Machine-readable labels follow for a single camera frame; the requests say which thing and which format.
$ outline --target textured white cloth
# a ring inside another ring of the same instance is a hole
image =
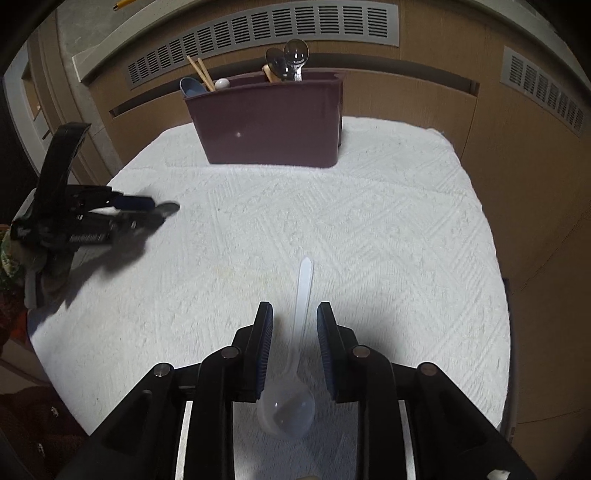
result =
[[[230,344],[261,300],[275,312],[267,378],[279,374],[305,255],[314,278],[299,373],[316,419],[304,440],[283,442],[262,432],[254,404],[235,404],[238,480],[354,478],[356,409],[326,391],[321,301],[392,362],[438,364],[500,422],[509,370],[503,283],[480,203],[439,133],[345,118],[338,164],[315,170],[211,166],[183,125],[111,185],[181,209],[144,247],[80,252],[68,301],[46,319],[31,315],[35,351],[87,432],[154,364],[182,367]]]

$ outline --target air vent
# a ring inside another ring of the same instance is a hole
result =
[[[583,104],[546,72],[509,47],[505,47],[501,83],[529,97],[575,134],[584,128]]]
[[[398,7],[365,0],[308,0],[244,10],[197,25],[146,52],[128,65],[126,77],[135,88],[187,65],[187,55],[207,58],[294,37],[397,47]]]

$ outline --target maroon storage box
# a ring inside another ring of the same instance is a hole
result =
[[[302,82],[270,83],[256,72],[228,80],[228,89],[185,99],[209,163],[336,164],[341,74],[308,70]]]

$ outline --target yellow pencil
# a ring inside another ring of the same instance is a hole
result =
[[[129,4],[134,3],[135,0],[121,0],[121,2],[117,2],[114,6],[113,6],[113,10],[117,11],[120,8],[126,7]]]

